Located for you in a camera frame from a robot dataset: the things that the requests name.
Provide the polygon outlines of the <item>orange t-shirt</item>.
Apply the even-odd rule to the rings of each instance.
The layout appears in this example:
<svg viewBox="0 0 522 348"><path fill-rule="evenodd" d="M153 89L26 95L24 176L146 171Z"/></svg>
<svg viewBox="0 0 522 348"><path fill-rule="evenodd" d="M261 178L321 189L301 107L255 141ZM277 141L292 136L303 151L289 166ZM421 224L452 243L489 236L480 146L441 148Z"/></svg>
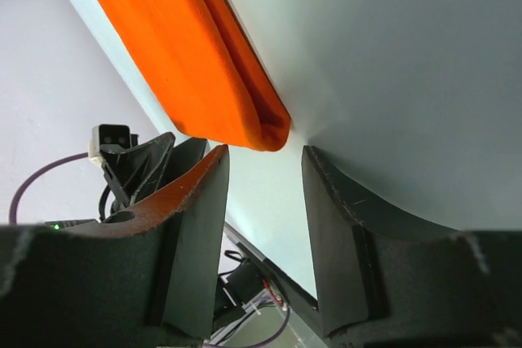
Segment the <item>orange t-shirt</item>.
<svg viewBox="0 0 522 348"><path fill-rule="evenodd" d="M290 115L227 0L97 0L176 128L276 152Z"/></svg>

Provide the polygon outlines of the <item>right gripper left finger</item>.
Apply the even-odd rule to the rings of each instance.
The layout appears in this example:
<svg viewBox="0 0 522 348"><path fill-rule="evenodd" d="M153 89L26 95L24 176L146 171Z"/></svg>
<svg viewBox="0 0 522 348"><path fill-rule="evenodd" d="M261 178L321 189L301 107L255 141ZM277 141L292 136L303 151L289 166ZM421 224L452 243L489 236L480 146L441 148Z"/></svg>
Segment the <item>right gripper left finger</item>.
<svg viewBox="0 0 522 348"><path fill-rule="evenodd" d="M228 179L220 145L115 222L2 227L2 346L199 346L213 328Z"/></svg>

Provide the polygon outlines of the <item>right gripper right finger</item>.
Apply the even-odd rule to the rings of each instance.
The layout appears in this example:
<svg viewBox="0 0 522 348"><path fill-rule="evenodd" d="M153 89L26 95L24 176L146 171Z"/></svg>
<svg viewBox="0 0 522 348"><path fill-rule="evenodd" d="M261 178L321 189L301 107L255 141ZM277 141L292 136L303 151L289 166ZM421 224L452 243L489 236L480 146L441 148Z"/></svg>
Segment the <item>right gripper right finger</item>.
<svg viewBox="0 0 522 348"><path fill-rule="evenodd" d="M521 234L459 231L302 155L322 332L332 346L518 347Z"/></svg>

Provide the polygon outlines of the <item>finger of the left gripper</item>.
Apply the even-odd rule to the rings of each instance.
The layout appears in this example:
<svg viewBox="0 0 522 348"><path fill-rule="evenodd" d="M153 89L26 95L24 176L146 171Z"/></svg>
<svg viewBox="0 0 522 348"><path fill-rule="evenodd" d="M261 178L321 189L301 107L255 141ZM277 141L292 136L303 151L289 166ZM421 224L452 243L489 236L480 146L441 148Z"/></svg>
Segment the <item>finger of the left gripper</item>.
<svg viewBox="0 0 522 348"><path fill-rule="evenodd" d="M190 138L171 149L163 166L157 190L190 171L205 155L208 142L206 139Z"/></svg>
<svg viewBox="0 0 522 348"><path fill-rule="evenodd" d="M159 175L174 144L175 136L166 132L131 148L116 144L100 147L104 178L120 205L133 205L146 197L142 191L158 189Z"/></svg>

